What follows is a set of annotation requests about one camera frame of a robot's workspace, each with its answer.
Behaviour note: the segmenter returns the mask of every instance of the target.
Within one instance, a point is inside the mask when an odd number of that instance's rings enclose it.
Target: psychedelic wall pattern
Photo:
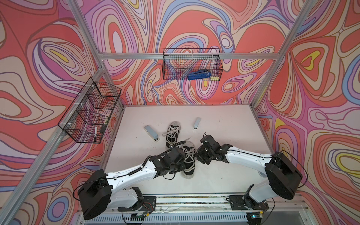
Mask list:
[[[277,53],[302,0],[89,0],[80,3],[100,52],[156,53],[163,48],[218,46]]]
[[[0,1],[0,206],[96,69],[66,1]],[[69,224],[70,192],[99,168],[118,114],[102,144],[64,138],[12,224]]]
[[[272,60],[223,60],[220,81],[164,80],[162,60],[107,60],[125,105],[249,104]]]
[[[276,53],[302,1],[118,1],[80,3],[100,52],[220,47]],[[216,81],[164,81],[162,60],[105,60],[125,105],[249,104],[271,60],[223,60]]]
[[[256,107],[274,150],[309,173],[300,190],[322,225],[360,224],[359,34],[359,1],[318,1]]]

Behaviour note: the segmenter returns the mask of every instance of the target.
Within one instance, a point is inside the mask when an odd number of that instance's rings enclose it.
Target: metal bracket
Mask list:
[[[248,208],[245,207],[245,202],[242,199],[243,195],[229,195],[229,203],[231,205],[231,210],[248,210]],[[269,206],[267,204],[267,201],[264,200],[261,203],[259,203],[258,206],[256,206],[253,210],[268,210]]]
[[[156,209],[156,196],[144,196],[143,205],[136,212],[150,212],[155,211]],[[131,208],[118,207],[119,212],[133,212]]]

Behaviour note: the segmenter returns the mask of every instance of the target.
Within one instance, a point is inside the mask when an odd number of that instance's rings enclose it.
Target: wire basket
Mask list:
[[[121,89],[112,84],[91,81],[70,119],[62,122],[65,113],[58,124],[77,143],[101,143],[121,94]]]
[[[163,79],[219,81],[223,71],[219,53],[219,48],[163,49]]]

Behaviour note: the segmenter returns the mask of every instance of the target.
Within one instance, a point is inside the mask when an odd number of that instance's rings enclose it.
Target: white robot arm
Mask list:
[[[148,156],[143,164],[123,171],[105,174],[103,170],[97,170],[78,191],[84,219],[92,219],[111,208],[138,210],[144,199],[141,191],[135,187],[128,190],[124,188],[143,180],[182,171],[185,168],[185,154],[178,147],[181,143],[158,156]],[[220,146],[210,135],[202,138],[201,143],[195,154],[201,163],[209,165],[212,160],[217,160],[241,164],[259,171],[261,176],[267,178],[248,188],[243,196],[246,208],[254,209],[258,203],[275,196],[285,199],[294,197],[302,175],[282,153],[259,154],[229,144]]]

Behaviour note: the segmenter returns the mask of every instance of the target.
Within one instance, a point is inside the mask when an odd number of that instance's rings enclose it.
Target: sneaker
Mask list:
[[[185,153],[185,169],[181,172],[181,175],[186,178],[190,179],[194,176],[195,171],[195,146],[192,142],[186,141],[183,145],[183,151]]]
[[[163,133],[162,136],[166,136],[166,149],[170,149],[170,146],[173,146],[177,142],[177,137],[180,133],[180,124],[179,122],[172,122],[169,125],[166,133]]]

